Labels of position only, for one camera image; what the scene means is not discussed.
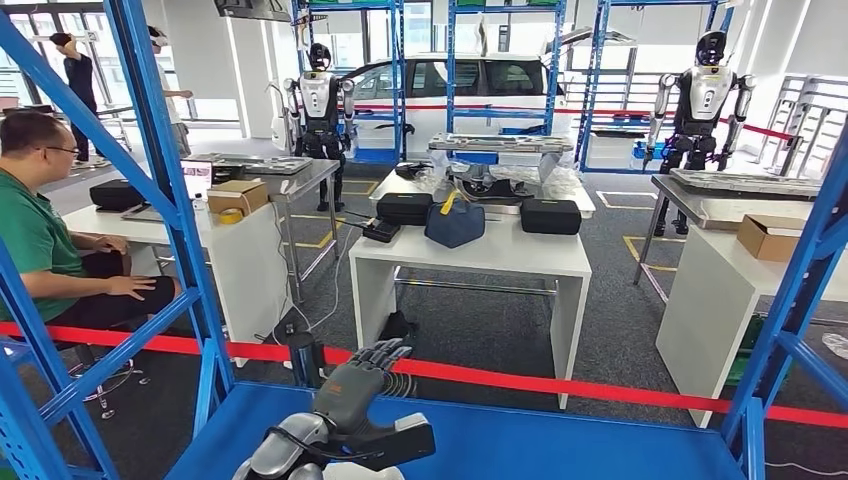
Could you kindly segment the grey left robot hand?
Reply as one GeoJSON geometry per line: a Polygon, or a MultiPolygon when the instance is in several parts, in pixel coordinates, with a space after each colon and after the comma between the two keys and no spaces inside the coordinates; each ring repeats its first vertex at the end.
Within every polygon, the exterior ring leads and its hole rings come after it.
{"type": "Polygon", "coordinates": [[[315,394],[312,412],[332,425],[336,435],[354,436],[381,430],[367,414],[372,401],[383,390],[386,373],[412,351],[401,338],[380,340],[356,351],[333,370],[315,394]]]}

